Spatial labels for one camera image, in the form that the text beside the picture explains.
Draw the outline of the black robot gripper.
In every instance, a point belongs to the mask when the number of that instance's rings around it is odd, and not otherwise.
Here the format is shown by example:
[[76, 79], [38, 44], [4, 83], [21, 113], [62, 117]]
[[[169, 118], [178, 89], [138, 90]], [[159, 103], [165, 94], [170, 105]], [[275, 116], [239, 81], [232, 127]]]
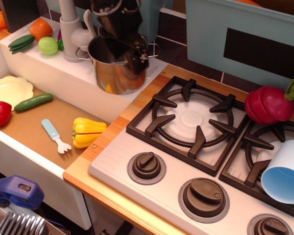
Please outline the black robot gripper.
[[140, 7], [140, 0], [91, 1], [104, 43], [116, 60], [127, 60], [134, 74], [140, 74], [149, 65], [147, 44], [138, 33], [143, 22]]

